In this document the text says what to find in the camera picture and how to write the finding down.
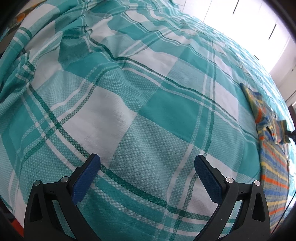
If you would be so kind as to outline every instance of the colorful folded cloth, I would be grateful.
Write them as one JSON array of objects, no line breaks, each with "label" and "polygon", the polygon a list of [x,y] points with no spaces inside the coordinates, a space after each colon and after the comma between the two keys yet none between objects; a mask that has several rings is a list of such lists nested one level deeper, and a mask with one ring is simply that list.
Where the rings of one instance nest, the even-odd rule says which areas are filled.
[{"label": "colorful folded cloth", "polygon": [[285,135],[287,121],[274,118],[273,111],[259,92],[252,91],[242,83],[241,88],[253,111],[259,136],[261,184],[267,200],[272,231],[283,215],[289,190],[285,145],[290,142]]}]

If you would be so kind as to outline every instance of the teal plaid bedspread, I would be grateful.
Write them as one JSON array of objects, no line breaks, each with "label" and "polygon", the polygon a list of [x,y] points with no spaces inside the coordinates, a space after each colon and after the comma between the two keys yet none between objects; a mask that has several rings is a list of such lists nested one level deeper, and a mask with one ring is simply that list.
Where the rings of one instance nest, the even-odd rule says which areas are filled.
[{"label": "teal plaid bedspread", "polygon": [[238,182],[260,178],[240,83],[294,129],[257,60],[173,3],[48,0],[0,60],[0,195],[23,224],[35,180],[69,176],[97,153],[101,169],[78,207],[102,240],[191,241],[216,208],[196,155]]}]

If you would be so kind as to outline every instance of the blue gripper pad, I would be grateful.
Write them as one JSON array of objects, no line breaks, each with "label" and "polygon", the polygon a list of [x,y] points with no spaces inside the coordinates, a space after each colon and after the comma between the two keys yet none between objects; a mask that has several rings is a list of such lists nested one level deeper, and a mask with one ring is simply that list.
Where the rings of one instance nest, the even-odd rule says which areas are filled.
[{"label": "blue gripper pad", "polygon": [[96,154],[73,185],[72,201],[74,205],[83,200],[100,166],[100,157]]},{"label": "blue gripper pad", "polygon": [[212,202],[218,203],[218,205],[221,204],[222,187],[199,156],[197,156],[194,160],[194,169],[207,190]]}]

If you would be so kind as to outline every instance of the white cabinet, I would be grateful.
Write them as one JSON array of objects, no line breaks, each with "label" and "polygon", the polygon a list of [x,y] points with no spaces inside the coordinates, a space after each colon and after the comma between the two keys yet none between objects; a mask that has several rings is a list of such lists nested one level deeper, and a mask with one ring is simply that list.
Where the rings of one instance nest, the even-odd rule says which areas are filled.
[{"label": "white cabinet", "polygon": [[255,54],[256,36],[252,33],[262,1],[240,0],[224,34]]},{"label": "white cabinet", "polygon": [[174,0],[174,2],[175,2],[176,4],[178,4],[178,5],[184,6],[186,0]]},{"label": "white cabinet", "polygon": [[204,23],[223,33],[237,2],[238,0],[212,0]]},{"label": "white cabinet", "polygon": [[183,13],[204,21],[210,4],[211,0],[186,0]]},{"label": "white cabinet", "polygon": [[183,12],[236,41],[267,72],[279,60],[289,38],[286,27],[263,0],[186,0]]}]

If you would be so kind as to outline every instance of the screw head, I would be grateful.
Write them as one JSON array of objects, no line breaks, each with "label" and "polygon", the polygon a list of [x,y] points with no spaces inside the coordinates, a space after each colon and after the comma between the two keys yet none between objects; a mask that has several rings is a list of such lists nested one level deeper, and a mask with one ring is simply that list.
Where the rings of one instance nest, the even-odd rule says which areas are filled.
[{"label": "screw head", "polygon": [[226,181],[227,181],[228,183],[233,183],[234,180],[233,180],[232,177],[227,177],[227,178],[226,178]]},{"label": "screw head", "polygon": [[41,183],[40,180],[36,180],[36,181],[34,182],[34,186],[38,186],[40,183]]},{"label": "screw head", "polygon": [[67,181],[69,181],[68,177],[62,177],[61,178],[61,182],[66,183]]},{"label": "screw head", "polygon": [[255,181],[254,181],[254,184],[255,184],[256,186],[260,186],[260,185],[261,185],[261,183],[260,183],[258,180],[255,180]]}]

